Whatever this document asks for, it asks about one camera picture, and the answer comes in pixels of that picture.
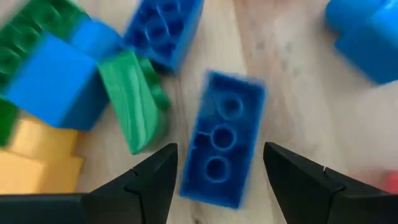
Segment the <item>green two-stud block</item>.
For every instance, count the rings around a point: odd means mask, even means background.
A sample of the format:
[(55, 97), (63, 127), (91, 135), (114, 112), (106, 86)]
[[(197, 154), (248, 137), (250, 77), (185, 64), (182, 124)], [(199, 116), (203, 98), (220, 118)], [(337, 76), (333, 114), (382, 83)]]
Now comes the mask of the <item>green two-stud block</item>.
[(14, 104), (0, 99), (0, 147), (7, 144), (17, 113), (18, 109)]

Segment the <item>green hollow brick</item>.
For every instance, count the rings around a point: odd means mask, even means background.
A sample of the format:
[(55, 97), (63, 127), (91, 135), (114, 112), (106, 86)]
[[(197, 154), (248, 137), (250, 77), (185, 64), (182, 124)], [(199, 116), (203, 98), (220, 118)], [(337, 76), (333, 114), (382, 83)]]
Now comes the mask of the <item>green hollow brick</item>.
[(43, 32), (65, 40), (87, 17), (71, 0), (29, 0), (0, 27), (0, 90), (11, 81)]

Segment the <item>large blue two-stud block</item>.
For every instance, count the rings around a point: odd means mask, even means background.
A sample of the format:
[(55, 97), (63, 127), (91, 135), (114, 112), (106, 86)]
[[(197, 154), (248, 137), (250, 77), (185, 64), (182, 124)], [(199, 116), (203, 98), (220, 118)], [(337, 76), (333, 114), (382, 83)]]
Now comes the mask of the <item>large blue two-stud block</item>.
[(325, 19), (336, 49), (372, 81), (398, 80), (398, 0), (330, 0)]

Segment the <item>red-orange brick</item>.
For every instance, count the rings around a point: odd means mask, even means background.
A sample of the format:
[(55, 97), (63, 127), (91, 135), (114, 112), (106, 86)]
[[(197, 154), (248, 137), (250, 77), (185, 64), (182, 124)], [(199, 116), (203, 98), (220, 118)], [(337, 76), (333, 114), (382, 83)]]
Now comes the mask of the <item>red-orange brick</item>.
[(351, 170), (349, 176), (385, 192), (398, 194), (398, 170)]

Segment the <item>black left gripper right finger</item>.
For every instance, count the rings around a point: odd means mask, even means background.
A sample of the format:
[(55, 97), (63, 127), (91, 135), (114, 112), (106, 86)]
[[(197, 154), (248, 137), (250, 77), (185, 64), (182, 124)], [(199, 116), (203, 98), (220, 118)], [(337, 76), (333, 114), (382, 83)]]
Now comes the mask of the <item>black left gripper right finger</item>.
[(398, 194), (321, 166), (274, 142), (263, 160), (287, 224), (398, 224)]

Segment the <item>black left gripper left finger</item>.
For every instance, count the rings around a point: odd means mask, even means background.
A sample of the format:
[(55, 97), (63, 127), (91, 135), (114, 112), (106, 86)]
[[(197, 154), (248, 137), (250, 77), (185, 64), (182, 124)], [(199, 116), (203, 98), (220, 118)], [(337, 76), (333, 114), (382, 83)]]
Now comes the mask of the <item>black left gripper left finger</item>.
[(178, 146), (170, 143), (89, 193), (0, 196), (0, 224), (166, 224)]

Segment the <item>green stud block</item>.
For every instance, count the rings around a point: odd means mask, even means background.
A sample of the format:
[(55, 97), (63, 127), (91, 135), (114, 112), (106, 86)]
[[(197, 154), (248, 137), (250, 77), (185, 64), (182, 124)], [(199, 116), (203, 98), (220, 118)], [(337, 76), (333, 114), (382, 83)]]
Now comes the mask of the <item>green stud block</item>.
[(147, 58), (125, 50), (98, 66), (131, 154), (167, 135), (170, 101)]

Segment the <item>small yellow block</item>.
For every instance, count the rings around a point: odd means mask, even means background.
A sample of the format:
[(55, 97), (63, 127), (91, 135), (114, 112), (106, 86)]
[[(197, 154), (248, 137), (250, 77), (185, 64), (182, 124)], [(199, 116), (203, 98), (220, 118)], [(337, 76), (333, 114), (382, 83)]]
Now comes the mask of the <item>small yellow block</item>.
[(0, 195), (74, 192), (84, 162), (74, 155), (78, 134), (21, 119), (10, 145), (0, 149)]

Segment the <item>dark blue hollow brick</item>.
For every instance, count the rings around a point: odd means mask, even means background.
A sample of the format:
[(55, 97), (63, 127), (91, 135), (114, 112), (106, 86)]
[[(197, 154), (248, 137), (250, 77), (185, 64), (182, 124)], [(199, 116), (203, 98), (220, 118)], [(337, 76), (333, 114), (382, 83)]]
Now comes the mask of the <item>dark blue hollow brick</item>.
[(178, 74), (198, 29), (204, 0), (141, 0), (121, 47)]
[(241, 206), (265, 100), (264, 82), (208, 71), (181, 196), (222, 207)]

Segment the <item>blue single-stud block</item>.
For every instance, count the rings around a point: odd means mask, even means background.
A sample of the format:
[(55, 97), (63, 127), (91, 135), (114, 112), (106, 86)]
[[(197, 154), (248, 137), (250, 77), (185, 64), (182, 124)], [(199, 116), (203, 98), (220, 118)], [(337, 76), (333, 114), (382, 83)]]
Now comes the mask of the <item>blue single-stud block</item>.
[(83, 19), (67, 40), (44, 32), (2, 95), (55, 128), (91, 129), (109, 98), (98, 62), (117, 52), (121, 36)]

